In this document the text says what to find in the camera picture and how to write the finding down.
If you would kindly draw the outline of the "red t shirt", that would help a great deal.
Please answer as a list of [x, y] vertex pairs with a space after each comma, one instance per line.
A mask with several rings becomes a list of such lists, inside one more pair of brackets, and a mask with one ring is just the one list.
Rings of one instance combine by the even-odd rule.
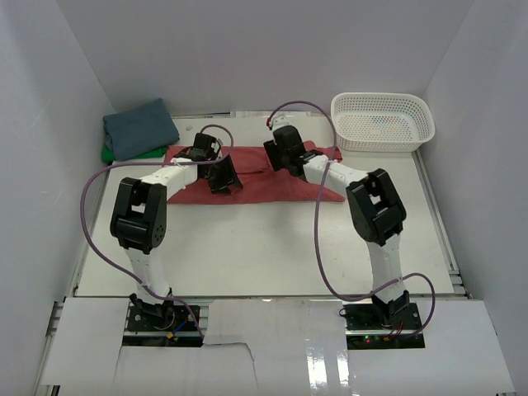
[[199, 180], [173, 195], [172, 205], [243, 205], [275, 201], [315, 201], [318, 185], [292, 177], [285, 169], [274, 172], [263, 147], [236, 147], [231, 159], [243, 187], [230, 194], [214, 194]]

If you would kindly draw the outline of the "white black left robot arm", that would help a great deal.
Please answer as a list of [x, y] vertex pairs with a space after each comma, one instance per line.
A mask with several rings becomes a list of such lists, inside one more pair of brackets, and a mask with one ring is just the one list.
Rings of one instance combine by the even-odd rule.
[[168, 165], [139, 179], [122, 179], [117, 191], [111, 235], [141, 280], [130, 300], [160, 330], [176, 321], [174, 303], [152, 296], [172, 294], [157, 253], [167, 232], [167, 201], [198, 181], [206, 182], [214, 195], [229, 195], [243, 187], [231, 157], [222, 153], [221, 141], [204, 133], [196, 134], [193, 145], [177, 153]]

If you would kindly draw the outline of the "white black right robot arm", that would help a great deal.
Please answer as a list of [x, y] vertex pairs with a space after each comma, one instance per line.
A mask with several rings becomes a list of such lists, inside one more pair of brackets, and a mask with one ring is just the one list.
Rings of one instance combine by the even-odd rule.
[[409, 305], [399, 254], [407, 212], [389, 174], [365, 172], [332, 160], [317, 149], [306, 149], [292, 125], [273, 130], [264, 149], [274, 171], [286, 170], [321, 191], [346, 198], [355, 231], [365, 241], [372, 269], [372, 317], [381, 328], [393, 328]]

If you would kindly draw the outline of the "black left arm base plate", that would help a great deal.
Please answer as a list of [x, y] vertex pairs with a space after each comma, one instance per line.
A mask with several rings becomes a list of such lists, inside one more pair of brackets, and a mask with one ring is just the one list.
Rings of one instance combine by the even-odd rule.
[[200, 306], [190, 308], [195, 318], [182, 305], [169, 309], [164, 318], [130, 306], [122, 344], [125, 347], [201, 347], [203, 342], [196, 327], [200, 323]]

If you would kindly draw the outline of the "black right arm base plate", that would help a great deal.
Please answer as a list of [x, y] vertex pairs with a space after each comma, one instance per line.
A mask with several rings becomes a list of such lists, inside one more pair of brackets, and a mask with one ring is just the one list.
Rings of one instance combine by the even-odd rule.
[[338, 312], [346, 322], [349, 351], [424, 349], [424, 336], [410, 334], [422, 326], [417, 305], [411, 303], [393, 322], [383, 324], [383, 315], [373, 304], [347, 304]]

